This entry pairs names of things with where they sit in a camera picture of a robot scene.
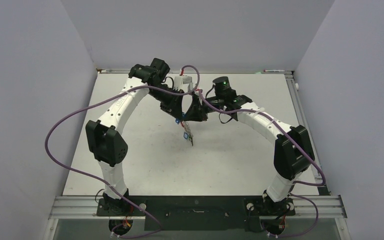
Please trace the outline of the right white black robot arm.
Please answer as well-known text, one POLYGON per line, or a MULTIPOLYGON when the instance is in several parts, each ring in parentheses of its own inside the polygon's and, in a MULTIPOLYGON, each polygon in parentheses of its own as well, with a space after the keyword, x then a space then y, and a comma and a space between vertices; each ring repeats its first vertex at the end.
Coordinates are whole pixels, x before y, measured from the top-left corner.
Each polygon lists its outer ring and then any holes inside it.
POLYGON ((301 181, 300 176, 316 164, 307 128, 278 120, 250 97, 237 94, 226 76, 214 79, 212 90, 214 96, 211 97, 205 97, 201 89, 194 90, 192 103, 183 119, 202 122, 211 112, 229 115, 269 141, 274 147, 275 176, 262 194, 262 207, 269 214, 289 211, 291 205, 288 200, 295 185, 309 185, 301 181))

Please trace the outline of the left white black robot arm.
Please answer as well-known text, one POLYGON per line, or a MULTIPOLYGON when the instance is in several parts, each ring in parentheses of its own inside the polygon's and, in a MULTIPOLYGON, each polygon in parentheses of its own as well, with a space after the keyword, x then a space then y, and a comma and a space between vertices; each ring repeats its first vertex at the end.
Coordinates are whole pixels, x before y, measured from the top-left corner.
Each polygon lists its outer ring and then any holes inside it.
POLYGON ((160 102, 160 109, 181 120, 183 90, 174 90, 163 83, 170 71, 162 59, 154 58, 150 65, 136 64, 131 68, 123 90, 127 93, 116 99, 96 121, 87 122, 85 131, 89 151, 108 182, 103 193, 103 205, 116 215, 125 215, 132 205, 126 199, 128 187, 124 181, 122 161, 128 145, 122 137, 123 129, 139 102, 151 95, 160 102))

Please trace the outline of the grey red keyring holder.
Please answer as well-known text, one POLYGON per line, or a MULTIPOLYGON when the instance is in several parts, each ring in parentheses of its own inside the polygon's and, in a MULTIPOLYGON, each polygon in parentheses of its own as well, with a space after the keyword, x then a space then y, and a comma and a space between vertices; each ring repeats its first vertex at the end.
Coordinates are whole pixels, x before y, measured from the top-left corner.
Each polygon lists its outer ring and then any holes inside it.
POLYGON ((192 131, 189 127, 189 124, 185 121, 182 121, 182 123, 180 125, 183 127, 183 130, 184 130, 183 133, 188 133, 188 135, 189 135, 189 138, 186 140, 189 141, 189 139, 193 139, 193 134, 192 134, 192 131))

